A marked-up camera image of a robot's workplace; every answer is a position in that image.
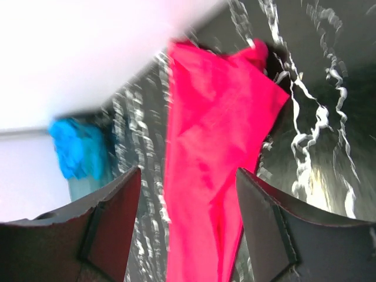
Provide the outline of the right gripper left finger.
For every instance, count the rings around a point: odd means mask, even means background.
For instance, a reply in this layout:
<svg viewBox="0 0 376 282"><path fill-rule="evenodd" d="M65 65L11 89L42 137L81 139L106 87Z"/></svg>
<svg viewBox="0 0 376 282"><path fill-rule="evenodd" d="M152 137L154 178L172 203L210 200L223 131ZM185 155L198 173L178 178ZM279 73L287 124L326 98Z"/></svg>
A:
<svg viewBox="0 0 376 282"><path fill-rule="evenodd" d="M123 281L141 187L129 169L33 220L1 224L2 281Z"/></svg>

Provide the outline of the blue crumpled t shirt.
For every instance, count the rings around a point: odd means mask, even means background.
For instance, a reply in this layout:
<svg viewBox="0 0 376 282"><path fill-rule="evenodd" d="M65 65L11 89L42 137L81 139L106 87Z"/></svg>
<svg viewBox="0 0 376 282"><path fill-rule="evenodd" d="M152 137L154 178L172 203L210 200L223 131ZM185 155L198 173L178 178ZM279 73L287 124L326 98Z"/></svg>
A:
<svg viewBox="0 0 376 282"><path fill-rule="evenodd" d="M51 124L49 134L64 178L102 178L109 164L108 150L97 126L72 118L60 119Z"/></svg>

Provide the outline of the red t shirt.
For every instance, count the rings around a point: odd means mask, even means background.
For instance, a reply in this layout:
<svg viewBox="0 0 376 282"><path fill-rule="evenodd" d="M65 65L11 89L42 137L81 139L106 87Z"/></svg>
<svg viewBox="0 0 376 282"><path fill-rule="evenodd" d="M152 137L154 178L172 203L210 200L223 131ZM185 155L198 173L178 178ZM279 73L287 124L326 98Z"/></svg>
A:
<svg viewBox="0 0 376 282"><path fill-rule="evenodd" d="M169 57L166 279L229 281L243 229L236 171L256 170L289 96L264 74L260 40L232 55L175 42Z"/></svg>

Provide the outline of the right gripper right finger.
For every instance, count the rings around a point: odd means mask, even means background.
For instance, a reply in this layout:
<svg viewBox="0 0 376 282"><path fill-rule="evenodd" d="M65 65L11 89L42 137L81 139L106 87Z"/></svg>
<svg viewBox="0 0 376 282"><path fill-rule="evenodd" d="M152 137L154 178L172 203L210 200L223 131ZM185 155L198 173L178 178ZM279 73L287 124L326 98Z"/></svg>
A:
<svg viewBox="0 0 376 282"><path fill-rule="evenodd" d="M316 208L236 174L254 281L375 281L375 223Z"/></svg>

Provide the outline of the clear teal plastic bin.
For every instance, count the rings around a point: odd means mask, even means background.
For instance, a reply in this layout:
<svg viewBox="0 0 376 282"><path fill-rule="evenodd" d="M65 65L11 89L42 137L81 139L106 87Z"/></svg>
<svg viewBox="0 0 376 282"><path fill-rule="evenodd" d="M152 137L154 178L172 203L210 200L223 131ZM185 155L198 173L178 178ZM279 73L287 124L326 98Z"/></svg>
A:
<svg viewBox="0 0 376 282"><path fill-rule="evenodd" d="M100 179L93 176L86 176L81 179L72 177L68 179L69 194L72 202L87 196L113 180L112 172L104 172Z"/></svg>

